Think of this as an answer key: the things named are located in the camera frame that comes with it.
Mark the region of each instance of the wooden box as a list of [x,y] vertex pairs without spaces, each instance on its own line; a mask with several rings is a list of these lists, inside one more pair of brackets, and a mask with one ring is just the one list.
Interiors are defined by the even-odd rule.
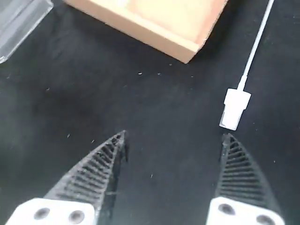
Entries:
[[65,0],[184,63],[202,48],[228,0]]

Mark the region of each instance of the black fabric surface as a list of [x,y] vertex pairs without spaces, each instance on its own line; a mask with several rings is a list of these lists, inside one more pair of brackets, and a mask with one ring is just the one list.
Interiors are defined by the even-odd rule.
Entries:
[[[130,162],[112,224],[205,224],[227,132],[218,126],[223,100],[240,80],[267,0],[229,0],[187,65],[54,3],[0,65],[1,223],[126,129]],[[234,132],[288,225],[300,223],[299,12],[298,0],[275,1],[245,88],[252,97]]]

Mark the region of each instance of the transparent plastic box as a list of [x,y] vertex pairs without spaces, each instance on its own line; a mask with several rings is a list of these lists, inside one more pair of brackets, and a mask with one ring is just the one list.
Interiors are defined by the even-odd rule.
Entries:
[[50,0],[0,0],[0,63],[12,55],[52,8]]

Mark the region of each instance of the white plug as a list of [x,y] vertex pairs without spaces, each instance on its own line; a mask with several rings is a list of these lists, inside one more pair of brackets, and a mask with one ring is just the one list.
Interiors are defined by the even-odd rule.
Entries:
[[247,108],[251,94],[238,89],[228,89],[224,100],[224,111],[220,127],[236,130],[243,111]]
[[240,118],[243,111],[247,108],[248,102],[250,100],[251,94],[244,91],[244,87],[247,81],[248,73],[255,56],[256,50],[258,48],[259,42],[263,35],[263,30],[267,24],[274,0],[269,0],[266,12],[264,13],[261,26],[257,33],[255,42],[253,44],[248,62],[246,64],[244,74],[240,79],[240,83],[237,89],[228,89],[224,100],[224,110],[219,126],[227,128],[229,130],[236,130],[238,127]]

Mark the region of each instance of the white cable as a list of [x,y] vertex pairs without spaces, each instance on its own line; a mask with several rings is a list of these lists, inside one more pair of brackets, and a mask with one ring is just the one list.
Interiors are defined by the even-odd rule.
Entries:
[[245,67],[245,70],[244,70],[244,74],[243,74],[243,76],[240,79],[240,83],[238,85],[238,90],[241,90],[241,91],[244,90],[244,87],[245,87],[245,84],[246,84],[246,80],[247,80],[247,76],[248,76],[248,73],[249,73],[249,70],[250,70],[253,58],[255,56],[256,50],[258,48],[259,42],[260,42],[260,40],[262,38],[264,28],[265,28],[265,26],[267,24],[267,20],[269,18],[269,15],[270,15],[273,3],[274,3],[274,0],[269,0],[266,12],[264,13],[264,16],[263,16],[263,19],[262,19],[261,26],[260,26],[259,31],[257,33],[257,36],[256,36],[255,42],[253,44],[253,47],[252,47],[252,50],[251,50],[248,62],[246,64],[246,67]]

